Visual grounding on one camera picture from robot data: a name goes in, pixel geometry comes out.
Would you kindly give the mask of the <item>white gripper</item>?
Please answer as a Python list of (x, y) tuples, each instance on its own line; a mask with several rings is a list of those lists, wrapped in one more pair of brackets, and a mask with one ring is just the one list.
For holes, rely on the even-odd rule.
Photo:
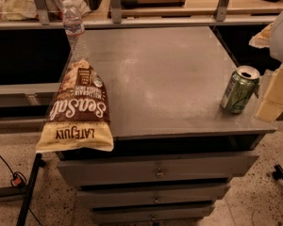
[[(274, 23), (251, 38), (249, 45), (258, 49), (270, 47), (271, 57), (283, 62), (283, 10)], [(274, 72), (266, 70), (261, 85), (262, 97), (255, 118), (275, 121), (283, 112), (283, 63)]]

